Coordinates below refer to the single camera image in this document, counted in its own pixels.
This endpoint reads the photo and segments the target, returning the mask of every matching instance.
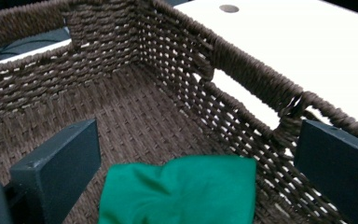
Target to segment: woven basket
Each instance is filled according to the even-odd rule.
[[[310,107],[358,136],[354,119],[159,0],[59,0],[3,10],[0,46],[63,26],[68,46],[0,64],[1,182],[61,128],[96,118],[102,168],[66,223],[97,221],[112,164],[191,154],[258,160],[255,223],[345,220],[285,152],[296,150],[301,120],[316,119]],[[276,111],[279,127],[271,130],[216,88],[215,68]]]

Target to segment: green cloth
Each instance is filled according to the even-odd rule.
[[[112,166],[99,224],[244,224],[255,212],[255,160],[188,156]]]

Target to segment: basket bottom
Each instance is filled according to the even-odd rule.
[[[122,66],[111,76],[72,87],[22,114],[5,116],[0,120],[0,134],[7,140],[0,143],[0,181],[8,181],[7,169],[12,163],[62,127],[96,118],[102,167],[65,220],[96,223],[104,177],[112,164],[162,164],[185,155],[232,154],[228,146],[206,134],[205,127],[175,106],[157,87],[154,73],[141,64]],[[294,223],[292,214],[277,206],[282,198],[260,183],[257,181],[255,223]]]

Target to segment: wicker basket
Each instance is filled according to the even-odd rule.
[[[159,0],[50,1],[0,11],[0,45],[68,26],[68,46],[0,64],[0,181],[64,126],[96,118],[103,165],[67,217],[95,223],[108,167],[190,154],[257,166],[255,223],[338,223],[342,215],[293,166],[303,118],[358,122]],[[271,130],[213,84],[224,70],[277,112]]]

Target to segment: white table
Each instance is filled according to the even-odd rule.
[[[226,13],[221,5],[240,11]],[[176,8],[358,120],[357,13],[318,0],[197,0]],[[271,128],[278,125],[271,109],[223,72],[216,71],[213,81]]]

